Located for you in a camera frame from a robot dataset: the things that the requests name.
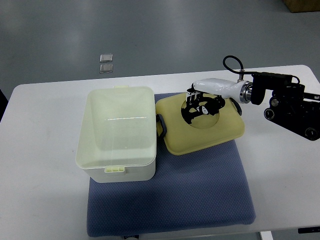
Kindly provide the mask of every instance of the translucent plastic container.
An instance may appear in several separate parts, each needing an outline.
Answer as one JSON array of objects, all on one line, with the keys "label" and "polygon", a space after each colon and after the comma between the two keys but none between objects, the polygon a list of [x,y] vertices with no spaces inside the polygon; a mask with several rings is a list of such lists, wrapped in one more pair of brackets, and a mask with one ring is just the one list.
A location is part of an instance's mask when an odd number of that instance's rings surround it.
[{"label": "translucent plastic container", "polygon": [[98,183],[145,181],[156,167],[155,97],[149,87],[89,93],[76,164]]}]

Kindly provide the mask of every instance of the blue fabric mat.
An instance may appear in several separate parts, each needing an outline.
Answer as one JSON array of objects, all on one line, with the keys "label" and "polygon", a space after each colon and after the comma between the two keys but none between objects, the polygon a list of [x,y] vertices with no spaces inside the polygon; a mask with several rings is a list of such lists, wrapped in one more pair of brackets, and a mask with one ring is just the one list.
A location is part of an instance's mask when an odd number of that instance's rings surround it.
[{"label": "blue fabric mat", "polygon": [[[158,94],[155,100],[170,96]],[[87,233],[127,236],[251,224],[256,218],[234,140],[175,156],[157,139],[156,172],[148,181],[90,179]]]}]

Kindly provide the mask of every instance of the metal plate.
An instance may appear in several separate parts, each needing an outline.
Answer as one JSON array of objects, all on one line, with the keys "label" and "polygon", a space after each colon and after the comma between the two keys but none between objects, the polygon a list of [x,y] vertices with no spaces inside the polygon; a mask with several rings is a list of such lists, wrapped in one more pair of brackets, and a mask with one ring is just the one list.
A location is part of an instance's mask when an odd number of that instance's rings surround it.
[{"label": "metal plate", "polygon": [[105,63],[105,62],[112,62],[112,53],[108,53],[108,54],[102,54],[100,56],[100,63]]},{"label": "metal plate", "polygon": [[101,74],[112,73],[113,69],[114,69],[114,65],[110,63],[100,65]]}]

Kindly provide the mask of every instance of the yellow plastic container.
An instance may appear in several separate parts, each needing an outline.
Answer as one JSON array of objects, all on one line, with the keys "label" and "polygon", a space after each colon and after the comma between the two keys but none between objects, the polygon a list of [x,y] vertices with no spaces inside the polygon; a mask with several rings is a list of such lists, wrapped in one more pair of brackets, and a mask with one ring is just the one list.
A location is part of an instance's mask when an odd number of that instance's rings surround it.
[{"label": "yellow plastic container", "polygon": [[[230,99],[225,100],[225,106],[219,110],[219,114],[196,117],[192,121],[193,126],[186,123],[181,115],[181,108],[185,104],[186,93],[181,93],[163,98],[155,105],[155,112],[162,115],[166,126],[165,145],[173,155],[222,144],[241,137],[245,132],[245,124]],[[158,134],[163,131],[159,123],[156,128]]]}]

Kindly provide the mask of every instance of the container lid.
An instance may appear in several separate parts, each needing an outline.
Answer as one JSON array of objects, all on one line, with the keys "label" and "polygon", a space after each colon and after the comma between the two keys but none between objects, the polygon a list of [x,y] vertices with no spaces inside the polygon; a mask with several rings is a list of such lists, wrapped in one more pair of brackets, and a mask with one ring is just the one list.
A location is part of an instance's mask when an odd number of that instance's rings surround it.
[{"label": "container lid", "polygon": [[76,163],[82,169],[146,166],[156,157],[155,97],[149,87],[89,93]]},{"label": "container lid", "polygon": [[186,104],[186,93],[173,95],[159,100],[156,113],[162,115],[166,126],[164,137],[168,151],[174,155],[183,155],[209,148],[241,137],[245,124],[230,99],[214,116],[203,115],[195,119],[192,125],[186,123],[181,108]]}]

